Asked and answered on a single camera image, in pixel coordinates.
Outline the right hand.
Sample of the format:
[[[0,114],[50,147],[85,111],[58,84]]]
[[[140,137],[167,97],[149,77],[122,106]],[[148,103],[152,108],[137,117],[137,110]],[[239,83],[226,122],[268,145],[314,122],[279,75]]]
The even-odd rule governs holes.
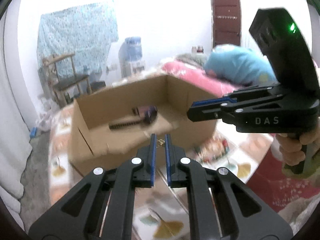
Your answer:
[[[303,133],[298,139],[289,138],[287,134],[276,134],[279,142],[279,150],[283,161],[290,166],[295,166],[305,160],[302,147],[310,145],[313,147],[313,155],[319,155],[319,124],[313,130]]]

